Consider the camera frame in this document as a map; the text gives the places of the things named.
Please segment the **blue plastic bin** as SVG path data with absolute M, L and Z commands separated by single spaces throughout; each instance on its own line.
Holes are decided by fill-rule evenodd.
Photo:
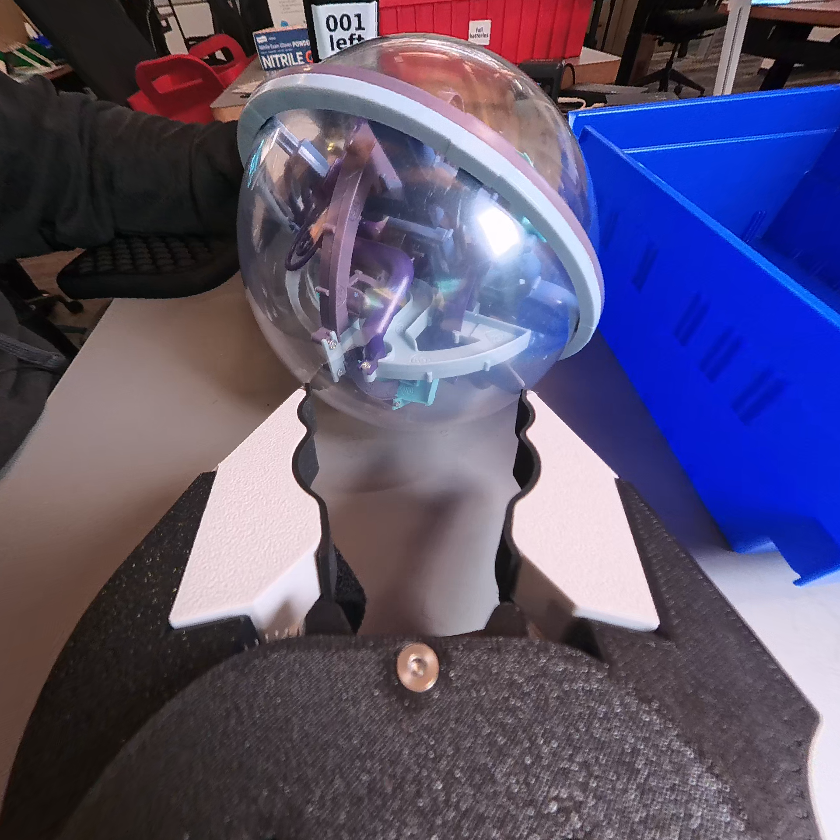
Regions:
M 601 332 L 731 547 L 839 568 L 839 88 L 575 112 Z

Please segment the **red plastic bin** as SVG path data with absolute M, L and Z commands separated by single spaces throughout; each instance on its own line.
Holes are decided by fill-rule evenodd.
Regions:
M 381 35 L 436 34 L 517 65 L 581 54 L 593 1 L 380 1 Z

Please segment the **black office chair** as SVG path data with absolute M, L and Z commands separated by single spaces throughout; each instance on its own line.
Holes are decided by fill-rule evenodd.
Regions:
M 653 2 L 643 33 L 656 37 L 659 46 L 671 44 L 672 50 L 662 69 L 636 80 L 635 86 L 644 87 L 656 81 L 658 91 L 667 92 L 673 81 L 676 95 L 679 95 L 684 88 L 690 88 L 703 96 L 705 88 L 675 70 L 674 64 L 677 57 L 686 56 L 691 40 L 700 39 L 708 30 L 718 27 L 718 17 L 717 2 Z

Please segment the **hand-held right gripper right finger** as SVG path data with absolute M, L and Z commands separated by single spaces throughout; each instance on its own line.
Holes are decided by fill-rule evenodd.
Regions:
M 497 550 L 501 602 L 560 641 L 584 620 L 659 626 L 637 542 L 612 468 L 535 392 L 523 391 L 513 476 Z

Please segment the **clear maze ball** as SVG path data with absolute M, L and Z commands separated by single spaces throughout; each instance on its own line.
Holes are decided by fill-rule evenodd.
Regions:
M 237 130 L 248 302 L 334 410 L 469 422 L 595 333 L 589 172 L 557 106 L 506 60 L 441 35 L 376 38 L 273 74 Z

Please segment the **black charger green display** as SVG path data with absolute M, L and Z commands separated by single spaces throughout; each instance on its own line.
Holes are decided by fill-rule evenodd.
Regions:
M 565 59 L 531 59 L 518 64 L 553 102 L 560 96 L 566 67 Z

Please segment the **blue white glove box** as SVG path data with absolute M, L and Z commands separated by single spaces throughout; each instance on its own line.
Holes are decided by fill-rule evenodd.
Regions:
M 313 63 L 308 28 L 264 28 L 253 33 L 257 56 L 266 72 Z

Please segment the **person's left forearm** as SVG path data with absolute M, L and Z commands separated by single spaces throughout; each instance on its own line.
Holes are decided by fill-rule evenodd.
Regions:
M 116 235 L 234 237 L 236 134 L 2 76 L 2 262 Z

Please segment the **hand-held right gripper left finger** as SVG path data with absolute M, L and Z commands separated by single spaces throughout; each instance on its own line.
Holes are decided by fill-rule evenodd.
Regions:
M 169 623 L 187 629 L 240 616 L 262 641 L 294 634 L 319 596 L 319 504 L 292 456 L 307 431 L 299 388 L 219 463 Z

